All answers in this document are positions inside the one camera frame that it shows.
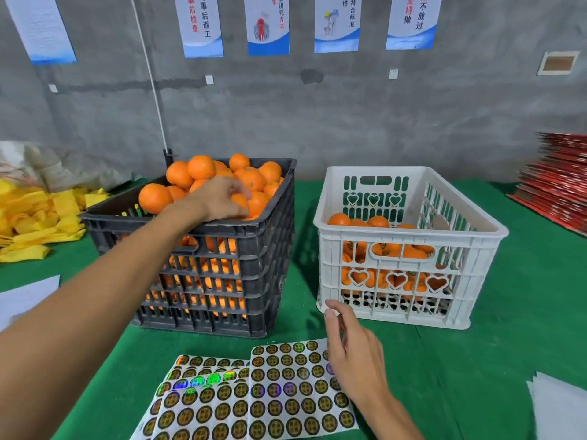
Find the black plastic crate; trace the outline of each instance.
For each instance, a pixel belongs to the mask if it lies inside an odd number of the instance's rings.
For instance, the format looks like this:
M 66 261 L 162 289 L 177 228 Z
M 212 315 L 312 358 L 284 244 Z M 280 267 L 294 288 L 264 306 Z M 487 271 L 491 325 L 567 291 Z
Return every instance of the black plastic crate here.
M 219 159 L 228 165 L 227 159 Z M 259 218 L 204 223 L 186 236 L 165 262 L 132 321 L 134 325 L 247 338 L 273 328 L 295 239 L 296 159 L 251 159 L 253 167 L 273 160 L 283 182 Z M 165 176 L 153 182 L 169 185 Z M 141 186 L 90 207 L 80 218 L 103 255 L 153 216 L 138 206 Z

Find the white pipe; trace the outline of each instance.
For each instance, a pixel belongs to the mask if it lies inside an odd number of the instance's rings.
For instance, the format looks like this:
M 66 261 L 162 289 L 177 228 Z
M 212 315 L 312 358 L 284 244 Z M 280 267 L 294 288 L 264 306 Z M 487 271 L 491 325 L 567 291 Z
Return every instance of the white pipe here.
M 153 90 L 153 97 L 155 98 L 155 107 L 157 108 L 157 117 L 159 118 L 159 126 L 161 127 L 161 137 L 163 137 L 163 147 L 165 153 L 168 152 L 167 140 L 165 139 L 165 129 L 163 128 L 163 120 L 161 119 L 161 110 L 159 109 L 159 101 L 157 99 L 157 91 L 155 91 L 155 82 L 153 81 L 153 73 L 151 73 L 151 64 L 149 63 L 149 57 L 147 55 L 147 47 L 143 39 L 143 31 L 141 29 L 141 22 L 138 21 L 137 7 L 135 6 L 135 0 L 130 0 L 133 5 L 133 11 L 135 11 L 135 20 L 137 21 L 138 35 L 141 37 L 141 44 L 143 45 L 143 54 L 145 61 L 147 62 L 147 70 L 149 71 L 149 80 L 151 81 L 151 89 Z

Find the wall poster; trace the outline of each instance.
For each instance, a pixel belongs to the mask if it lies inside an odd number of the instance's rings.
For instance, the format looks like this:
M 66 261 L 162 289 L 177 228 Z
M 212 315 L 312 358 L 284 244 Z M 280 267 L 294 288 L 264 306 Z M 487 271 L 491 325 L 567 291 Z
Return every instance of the wall poster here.
M 217 0 L 175 0 L 186 58 L 223 57 Z
M 442 0 L 392 0 L 385 49 L 432 49 Z
M 77 62 L 55 0 L 5 2 L 34 65 Z
M 290 53 L 290 0 L 245 0 L 250 56 Z
M 359 49 L 362 0 L 314 0 L 314 52 Z

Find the green tablecloth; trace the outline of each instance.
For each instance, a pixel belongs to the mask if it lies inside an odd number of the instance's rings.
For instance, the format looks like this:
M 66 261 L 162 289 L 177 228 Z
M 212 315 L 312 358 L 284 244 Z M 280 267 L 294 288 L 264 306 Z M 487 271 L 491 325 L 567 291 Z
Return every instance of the green tablecloth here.
M 455 185 L 510 229 L 471 327 L 461 332 L 363 324 L 383 343 L 392 392 L 427 439 L 533 438 L 525 381 L 534 371 L 587 388 L 587 353 L 581 347 L 587 332 L 581 293 L 587 243 L 507 199 L 496 186 L 481 181 Z M 296 182 L 297 245 L 275 329 L 262 343 L 325 336 L 316 309 L 318 236 L 312 225 L 321 188 L 321 182 Z M 55 274 L 66 281 L 96 257 L 88 237 L 55 245 L 43 261 L 0 265 L 0 290 Z M 179 354 L 248 358 L 258 343 L 129 326 L 54 439 L 127 440 Z M 369 435 L 362 426 L 338 436 Z

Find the white bag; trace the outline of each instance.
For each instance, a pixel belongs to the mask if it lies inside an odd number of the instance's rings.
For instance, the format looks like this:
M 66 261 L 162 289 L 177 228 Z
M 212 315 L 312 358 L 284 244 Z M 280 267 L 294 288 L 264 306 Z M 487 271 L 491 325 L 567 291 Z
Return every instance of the white bag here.
M 133 180 L 133 173 L 93 155 L 4 140 L 0 141 L 0 178 L 53 193 L 76 186 L 108 191 Z

